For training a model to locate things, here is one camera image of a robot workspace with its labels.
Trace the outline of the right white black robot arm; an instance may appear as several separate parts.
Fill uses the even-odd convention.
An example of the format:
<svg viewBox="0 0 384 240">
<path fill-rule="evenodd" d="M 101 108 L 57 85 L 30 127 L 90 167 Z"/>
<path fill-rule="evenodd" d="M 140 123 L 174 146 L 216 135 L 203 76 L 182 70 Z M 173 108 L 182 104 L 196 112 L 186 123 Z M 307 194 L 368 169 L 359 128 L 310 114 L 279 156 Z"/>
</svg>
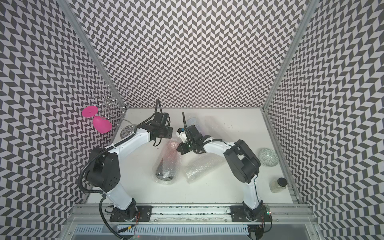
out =
<svg viewBox="0 0 384 240">
<path fill-rule="evenodd" d="M 226 159 L 235 178 L 243 184 L 243 210 L 247 220 L 255 222 L 264 210 L 262 194 L 258 188 L 261 162 L 243 140 L 226 142 L 209 135 L 203 136 L 196 126 L 184 126 L 177 130 L 182 142 L 177 147 L 181 155 L 215 154 Z"/>
</svg>

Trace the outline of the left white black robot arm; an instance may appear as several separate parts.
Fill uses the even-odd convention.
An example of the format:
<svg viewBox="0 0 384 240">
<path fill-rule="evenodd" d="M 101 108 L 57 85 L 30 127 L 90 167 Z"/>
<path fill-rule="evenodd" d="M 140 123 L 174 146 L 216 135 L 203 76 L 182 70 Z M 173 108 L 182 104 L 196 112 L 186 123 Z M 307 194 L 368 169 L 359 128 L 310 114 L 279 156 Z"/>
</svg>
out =
<svg viewBox="0 0 384 240">
<path fill-rule="evenodd" d="M 157 139 L 170 139 L 172 134 L 170 115 L 155 112 L 116 144 L 93 149 L 90 160 L 78 177 L 80 191 L 106 197 L 113 203 L 113 213 L 121 221 L 133 221 L 138 210 L 136 201 L 126 192 L 121 183 L 120 161 L 142 145 Z"/>
</svg>

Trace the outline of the red black ribbed vase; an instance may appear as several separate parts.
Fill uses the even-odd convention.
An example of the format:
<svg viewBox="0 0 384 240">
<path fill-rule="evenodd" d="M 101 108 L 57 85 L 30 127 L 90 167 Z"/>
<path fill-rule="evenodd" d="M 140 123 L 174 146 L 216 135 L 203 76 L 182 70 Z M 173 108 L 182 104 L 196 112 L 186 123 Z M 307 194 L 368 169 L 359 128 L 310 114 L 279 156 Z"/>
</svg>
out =
<svg viewBox="0 0 384 240">
<path fill-rule="evenodd" d="M 180 166 L 180 153 L 177 151 L 178 146 L 179 143 L 174 141 L 169 141 L 164 146 L 155 171 L 155 177 L 158 180 L 170 183 L 176 179 Z"/>
</svg>

